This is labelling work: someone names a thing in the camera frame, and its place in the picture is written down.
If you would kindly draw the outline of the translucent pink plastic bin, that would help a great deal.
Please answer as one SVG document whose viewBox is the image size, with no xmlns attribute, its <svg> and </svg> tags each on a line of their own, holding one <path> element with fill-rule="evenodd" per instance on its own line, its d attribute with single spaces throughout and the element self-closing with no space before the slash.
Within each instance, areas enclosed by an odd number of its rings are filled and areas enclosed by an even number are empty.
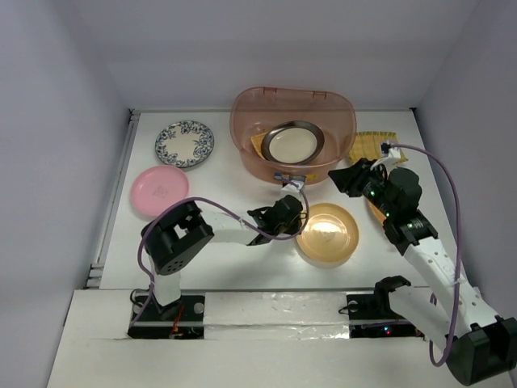
<svg viewBox="0 0 517 388">
<path fill-rule="evenodd" d="M 325 137 L 321 153 L 306 165 L 286 165 L 261 159 L 250 138 L 292 120 L 318 126 Z M 355 110 L 345 97 L 329 91 L 257 86 L 240 93 L 230 113 L 230 134 L 244 167 L 255 177 L 278 183 L 298 179 L 316 184 L 328 178 L 355 141 Z"/>
</svg>

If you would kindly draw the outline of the round orange plastic plate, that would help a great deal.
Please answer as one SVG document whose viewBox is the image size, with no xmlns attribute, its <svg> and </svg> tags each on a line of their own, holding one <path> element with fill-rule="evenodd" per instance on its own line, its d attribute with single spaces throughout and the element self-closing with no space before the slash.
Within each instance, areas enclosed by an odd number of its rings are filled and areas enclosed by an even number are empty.
<svg viewBox="0 0 517 388">
<path fill-rule="evenodd" d="M 309 207 L 309 220 L 296 242 L 312 265 L 336 268 L 347 262 L 358 247 L 359 227 L 343 207 L 319 203 Z"/>
</svg>

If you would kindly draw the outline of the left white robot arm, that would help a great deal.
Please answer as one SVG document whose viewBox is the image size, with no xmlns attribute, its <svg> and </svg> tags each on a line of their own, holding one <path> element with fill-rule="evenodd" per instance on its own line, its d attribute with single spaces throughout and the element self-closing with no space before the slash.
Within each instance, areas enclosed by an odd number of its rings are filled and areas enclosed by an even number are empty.
<svg viewBox="0 0 517 388">
<path fill-rule="evenodd" d="M 179 316 L 183 304 L 177 274 L 209 243 L 256 247 L 288 241 L 301 234 L 308 220 L 303 192 L 285 194 L 272 206 L 249 210 L 246 217 L 203 197 L 171 205 L 141 231 L 137 263 L 149 278 L 149 291 L 131 324 L 143 314 L 156 314 L 161 321 Z"/>
</svg>

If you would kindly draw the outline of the white foam front panel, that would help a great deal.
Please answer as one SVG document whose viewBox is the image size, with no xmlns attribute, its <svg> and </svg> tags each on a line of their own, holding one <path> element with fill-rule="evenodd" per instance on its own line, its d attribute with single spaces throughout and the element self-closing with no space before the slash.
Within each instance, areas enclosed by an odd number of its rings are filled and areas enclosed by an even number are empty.
<svg viewBox="0 0 517 388">
<path fill-rule="evenodd" d="M 207 293 L 206 340 L 347 340 L 344 292 Z"/>
</svg>

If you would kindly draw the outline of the dark rimmed cream plate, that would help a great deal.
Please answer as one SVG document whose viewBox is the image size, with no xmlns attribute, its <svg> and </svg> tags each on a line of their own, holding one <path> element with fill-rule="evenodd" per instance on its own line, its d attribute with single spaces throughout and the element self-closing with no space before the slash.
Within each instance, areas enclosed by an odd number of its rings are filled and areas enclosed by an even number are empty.
<svg viewBox="0 0 517 388">
<path fill-rule="evenodd" d="M 318 126 L 308 121 L 292 120 L 266 133 L 260 150 L 267 161 L 305 165 L 321 153 L 324 144 L 324 133 Z"/>
</svg>

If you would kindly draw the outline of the blue floral ceramic plate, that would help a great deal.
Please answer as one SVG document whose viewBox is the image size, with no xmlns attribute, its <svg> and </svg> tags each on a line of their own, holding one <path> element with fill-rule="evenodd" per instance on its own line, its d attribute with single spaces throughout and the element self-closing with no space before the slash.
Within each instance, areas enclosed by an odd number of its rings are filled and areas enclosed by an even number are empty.
<svg viewBox="0 0 517 388">
<path fill-rule="evenodd" d="M 154 149 L 158 159 L 177 168 L 190 168 L 204 162 L 215 148 L 215 137 L 205 124 L 181 120 L 164 128 Z"/>
</svg>

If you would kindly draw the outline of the pink plastic plate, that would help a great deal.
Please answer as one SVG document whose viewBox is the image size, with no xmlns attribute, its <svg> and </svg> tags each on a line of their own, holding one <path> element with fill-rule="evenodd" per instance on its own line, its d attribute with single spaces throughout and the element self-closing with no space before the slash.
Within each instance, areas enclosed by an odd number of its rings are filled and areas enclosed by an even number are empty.
<svg viewBox="0 0 517 388">
<path fill-rule="evenodd" d="M 189 192 L 187 175 L 177 167 L 160 165 L 141 172 L 132 183 L 129 199 L 142 217 L 156 217 Z"/>
</svg>

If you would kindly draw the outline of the metal side rail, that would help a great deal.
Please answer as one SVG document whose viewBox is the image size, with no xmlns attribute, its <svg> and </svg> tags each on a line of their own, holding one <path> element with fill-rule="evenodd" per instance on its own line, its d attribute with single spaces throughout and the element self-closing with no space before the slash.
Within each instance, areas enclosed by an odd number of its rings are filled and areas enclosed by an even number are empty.
<svg viewBox="0 0 517 388">
<path fill-rule="evenodd" d="M 128 117 L 128 126 L 120 159 L 118 161 L 114 178 L 112 180 L 111 191 L 108 197 L 107 207 L 103 223 L 99 232 L 95 254 L 88 268 L 87 278 L 83 286 L 84 289 L 99 289 L 103 275 L 103 269 L 107 258 L 107 251 L 111 241 L 111 235 L 116 220 L 124 179 L 129 164 L 132 145 L 136 136 L 138 121 L 141 111 L 138 109 L 130 109 Z"/>
</svg>

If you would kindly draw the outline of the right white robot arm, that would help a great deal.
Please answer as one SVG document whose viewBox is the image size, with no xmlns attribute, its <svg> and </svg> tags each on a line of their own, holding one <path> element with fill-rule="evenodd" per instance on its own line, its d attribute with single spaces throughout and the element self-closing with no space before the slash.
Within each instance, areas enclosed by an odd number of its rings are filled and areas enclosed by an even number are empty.
<svg viewBox="0 0 517 388">
<path fill-rule="evenodd" d="M 364 197 L 384 216 L 383 230 L 399 254 L 431 290 L 417 295 L 409 280 L 391 276 L 376 283 L 372 308 L 382 317 L 403 317 L 438 348 L 453 377 L 471 386 L 516 366 L 516 320 L 490 307 L 466 280 L 460 260 L 446 252 L 434 226 L 419 210 L 422 188 L 413 171 L 387 172 L 379 162 L 361 158 L 328 176 L 349 197 Z"/>
</svg>

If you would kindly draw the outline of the rectangular green bamboo tray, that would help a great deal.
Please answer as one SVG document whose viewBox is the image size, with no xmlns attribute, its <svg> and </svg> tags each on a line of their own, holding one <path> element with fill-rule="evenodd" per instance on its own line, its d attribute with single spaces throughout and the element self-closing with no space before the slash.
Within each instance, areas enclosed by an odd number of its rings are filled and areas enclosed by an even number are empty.
<svg viewBox="0 0 517 388">
<path fill-rule="evenodd" d="M 348 158 L 351 164 L 358 162 L 361 158 L 375 160 L 382 157 L 380 145 L 383 142 L 397 143 L 397 134 L 394 132 L 366 131 L 357 133 Z"/>
</svg>

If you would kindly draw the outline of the triangular woven bamboo plate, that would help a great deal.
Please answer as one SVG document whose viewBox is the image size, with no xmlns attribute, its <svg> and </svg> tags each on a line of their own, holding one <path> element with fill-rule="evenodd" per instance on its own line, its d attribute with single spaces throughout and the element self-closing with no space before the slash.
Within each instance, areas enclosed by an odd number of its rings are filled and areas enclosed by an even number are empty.
<svg viewBox="0 0 517 388">
<path fill-rule="evenodd" d="M 261 159 L 264 159 L 262 152 L 262 144 L 266 135 L 266 133 L 259 133 L 250 138 L 251 144 L 254 147 L 255 152 Z"/>
</svg>

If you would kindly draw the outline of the boat shaped woven plate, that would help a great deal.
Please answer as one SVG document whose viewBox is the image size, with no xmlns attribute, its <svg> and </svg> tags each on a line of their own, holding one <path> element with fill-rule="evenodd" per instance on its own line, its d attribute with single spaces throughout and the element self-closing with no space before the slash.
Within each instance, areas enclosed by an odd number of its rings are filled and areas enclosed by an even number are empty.
<svg viewBox="0 0 517 388">
<path fill-rule="evenodd" d="M 386 219 L 386 216 L 369 200 L 367 201 L 367 204 L 375 219 L 382 225 Z"/>
</svg>

